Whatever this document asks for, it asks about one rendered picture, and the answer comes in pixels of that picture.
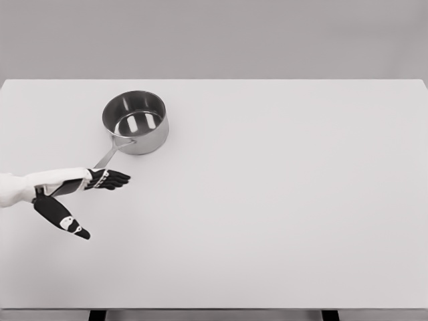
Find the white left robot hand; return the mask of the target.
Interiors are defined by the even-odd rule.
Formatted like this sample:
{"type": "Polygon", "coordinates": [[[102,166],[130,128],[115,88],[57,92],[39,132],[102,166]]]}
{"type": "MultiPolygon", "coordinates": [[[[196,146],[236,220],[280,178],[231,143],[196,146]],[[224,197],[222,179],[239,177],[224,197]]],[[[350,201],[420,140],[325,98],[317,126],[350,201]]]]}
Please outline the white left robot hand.
{"type": "Polygon", "coordinates": [[[31,203],[37,213],[58,229],[89,240],[90,232],[57,197],[91,189],[114,191],[128,184],[130,176],[111,169],[76,167],[31,173],[20,180],[21,201],[31,203]]]}

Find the steel pot with long handle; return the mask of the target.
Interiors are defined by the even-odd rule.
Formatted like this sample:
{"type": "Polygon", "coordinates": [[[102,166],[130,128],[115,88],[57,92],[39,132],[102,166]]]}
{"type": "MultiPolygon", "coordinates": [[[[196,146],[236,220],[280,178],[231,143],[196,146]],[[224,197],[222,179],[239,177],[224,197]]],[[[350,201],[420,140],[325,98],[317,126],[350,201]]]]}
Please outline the steel pot with long handle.
{"type": "Polygon", "coordinates": [[[89,170],[89,179],[82,179],[80,184],[73,179],[48,193],[49,196],[122,187],[129,181],[128,175],[107,169],[115,152],[148,154],[160,148],[169,135],[165,103],[156,94],[142,90],[125,92],[111,99],[103,110],[102,123],[112,141],[109,152],[89,170]]]}

